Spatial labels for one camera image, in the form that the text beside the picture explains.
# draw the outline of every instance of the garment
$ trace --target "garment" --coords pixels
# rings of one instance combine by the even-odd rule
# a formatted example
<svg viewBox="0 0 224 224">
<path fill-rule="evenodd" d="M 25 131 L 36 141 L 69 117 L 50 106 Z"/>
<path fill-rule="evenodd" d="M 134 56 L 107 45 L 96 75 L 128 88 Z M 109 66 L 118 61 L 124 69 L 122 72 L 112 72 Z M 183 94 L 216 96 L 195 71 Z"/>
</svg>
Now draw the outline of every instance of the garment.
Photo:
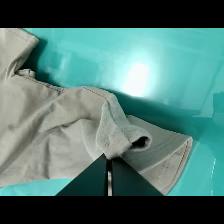
<svg viewBox="0 0 224 224">
<path fill-rule="evenodd" d="M 37 43 L 21 29 L 0 29 L 0 186 L 73 178 L 104 153 L 108 159 L 122 156 L 167 193 L 192 138 L 126 117 L 107 91 L 55 87 L 37 81 L 33 71 L 19 70 Z M 158 183 L 171 157 L 177 159 L 167 168 L 169 176 Z"/>
</svg>

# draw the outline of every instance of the turquoise surface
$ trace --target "turquoise surface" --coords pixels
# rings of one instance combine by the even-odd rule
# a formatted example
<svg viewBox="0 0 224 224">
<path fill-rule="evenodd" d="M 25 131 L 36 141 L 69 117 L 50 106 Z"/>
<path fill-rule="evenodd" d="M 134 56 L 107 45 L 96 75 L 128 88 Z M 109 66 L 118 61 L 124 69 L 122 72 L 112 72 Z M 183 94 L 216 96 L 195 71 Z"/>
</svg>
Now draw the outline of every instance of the turquoise surface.
<svg viewBox="0 0 224 224">
<path fill-rule="evenodd" d="M 40 43 L 24 65 L 63 87 L 115 93 L 127 114 L 191 135 L 169 195 L 224 195 L 224 29 L 26 28 Z M 1 195 L 54 195 L 70 179 L 10 186 Z"/>
</svg>

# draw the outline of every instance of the sleeve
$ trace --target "sleeve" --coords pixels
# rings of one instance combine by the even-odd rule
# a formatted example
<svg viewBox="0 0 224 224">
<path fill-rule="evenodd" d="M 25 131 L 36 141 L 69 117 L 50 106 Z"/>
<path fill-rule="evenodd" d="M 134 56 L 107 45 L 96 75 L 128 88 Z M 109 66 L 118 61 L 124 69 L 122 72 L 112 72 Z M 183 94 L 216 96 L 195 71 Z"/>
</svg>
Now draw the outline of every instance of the sleeve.
<svg viewBox="0 0 224 224">
<path fill-rule="evenodd" d="M 14 75 L 38 43 L 32 34 L 18 28 L 0 28 L 0 81 Z"/>
</svg>

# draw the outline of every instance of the gray fabric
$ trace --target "gray fabric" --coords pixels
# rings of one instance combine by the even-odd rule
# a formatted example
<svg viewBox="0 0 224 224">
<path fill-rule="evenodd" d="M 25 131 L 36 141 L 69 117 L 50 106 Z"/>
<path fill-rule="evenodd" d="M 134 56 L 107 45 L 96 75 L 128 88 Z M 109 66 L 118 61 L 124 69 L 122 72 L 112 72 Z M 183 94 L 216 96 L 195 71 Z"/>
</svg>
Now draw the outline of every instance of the gray fabric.
<svg viewBox="0 0 224 224">
<path fill-rule="evenodd" d="M 183 157 L 180 149 L 191 138 L 171 135 L 132 116 L 127 119 L 113 94 L 93 87 L 54 87 L 37 81 L 30 70 L 19 70 L 37 43 L 23 30 L 0 29 L 1 187 L 74 178 L 102 153 L 111 159 L 125 152 L 123 158 L 144 174 L 178 151 Z M 177 158 L 166 186 L 157 184 L 152 173 L 143 176 L 169 190 L 182 170 Z"/>
</svg>

